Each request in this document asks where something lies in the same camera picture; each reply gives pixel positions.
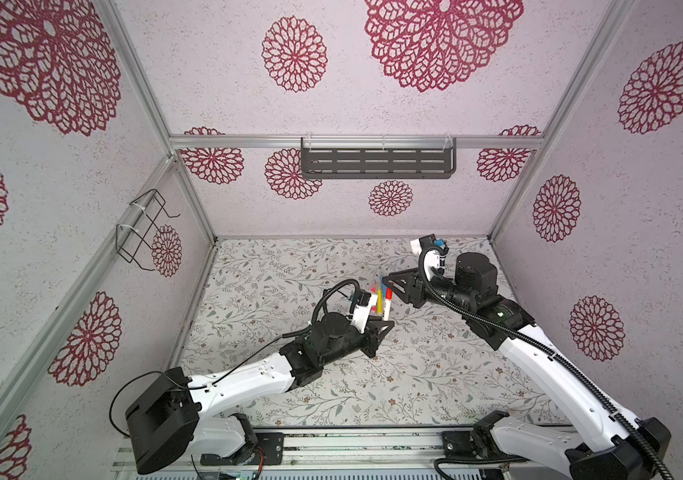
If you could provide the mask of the white pen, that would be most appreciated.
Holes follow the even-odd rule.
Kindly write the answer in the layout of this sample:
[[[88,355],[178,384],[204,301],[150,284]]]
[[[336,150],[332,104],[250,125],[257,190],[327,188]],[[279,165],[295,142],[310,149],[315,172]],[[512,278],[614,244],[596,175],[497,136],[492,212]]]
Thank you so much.
[[[383,300],[383,320],[389,321],[391,316],[391,303],[393,303],[393,292],[385,287],[385,300]]]

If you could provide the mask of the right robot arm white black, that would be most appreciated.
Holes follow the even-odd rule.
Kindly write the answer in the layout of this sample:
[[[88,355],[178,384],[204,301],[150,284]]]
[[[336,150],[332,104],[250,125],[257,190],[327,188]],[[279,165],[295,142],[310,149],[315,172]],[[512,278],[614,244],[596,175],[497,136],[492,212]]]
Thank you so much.
[[[499,294],[497,268],[477,252],[459,254],[447,278],[449,246],[433,235],[411,241],[417,267],[383,281],[406,304],[431,302],[459,314],[477,337],[513,362],[567,416],[573,432],[495,411],[475,424],[487,456],[520,457],[571,479],[669,479],[663,458],[671,432],[639,419],[595,385],[551,343],[517,302]]]

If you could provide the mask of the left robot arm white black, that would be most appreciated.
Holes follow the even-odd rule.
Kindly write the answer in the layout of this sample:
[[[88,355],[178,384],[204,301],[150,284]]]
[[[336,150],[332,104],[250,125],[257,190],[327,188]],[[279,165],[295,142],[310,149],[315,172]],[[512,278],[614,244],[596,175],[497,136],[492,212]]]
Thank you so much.
[[[375,313],[375,304],[357,280],[343,280],[324,290],[307,326],[278,336],[283,346],[269,356],[255,353],[217,373],[150,372],[153,382],[125,411],[123,434],[136,472],[159,472],[183,456],[217,456],[233,465],[249,460],[260,448],[258,437],[235,407],[307,386],[351,354],[375,357],[395,326],[389,314]]]

